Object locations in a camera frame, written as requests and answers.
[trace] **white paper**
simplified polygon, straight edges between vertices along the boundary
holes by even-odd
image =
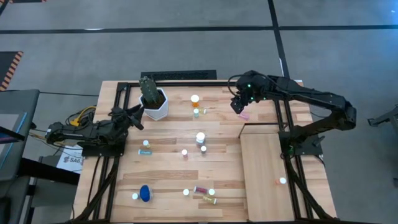
[[[69,149],[63,149],[57,168],[73,171],[77,174],[81,173],[83,169],[83,157],[81,156],[81,147],[67,146]]]

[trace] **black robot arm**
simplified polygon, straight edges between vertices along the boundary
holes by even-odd
[[[261,100],[298,100],[311,105],[329,109],[331,114],[306,126],[294,126],[290,131],[291,145],[300,144],[308,137],[331,130],[350,130],[356,125],[356,109],[343,96],[305,88],[294,80],[285,77],[263,75],[249,71],[236,82],[237,93],[231,107],[240,114],[245,106]]]

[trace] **white cap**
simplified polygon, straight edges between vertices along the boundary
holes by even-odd
[[[198,95],[192,95],[191,96],[191,101],[194,103],[198,103],[199,102],[199,96]]]
[[[286,184],[286,178],[285,177],[281,177],[281,178],[279,178],[279,182],[281,183],[281,184]]]
[[[133,200],[137,200],[138,199],[138,194],[134,193],[131,197],[132,197]]]
[[[214,189],[209,189],[208,193],[209,195],[213,196],[216,193],[216,191]]]
[[[197,139],[199,141],[205,140],[205,133],[198,133],[197,134]]]

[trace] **table leg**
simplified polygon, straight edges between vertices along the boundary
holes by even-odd
[[[80,174],[42,164],[26,158],[21,159],[18,176],[30,176],[72,185],[77,185],[80,178]]]

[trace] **red object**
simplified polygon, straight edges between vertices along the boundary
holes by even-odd
[[[203,193],[203,194],[207,194],[207,189],[204,189],[203,187],[197,187],[197,186],[195,186],[195,188],[193,189],[193,191],[196,193],[196,192],[200,192],[200,193]]]

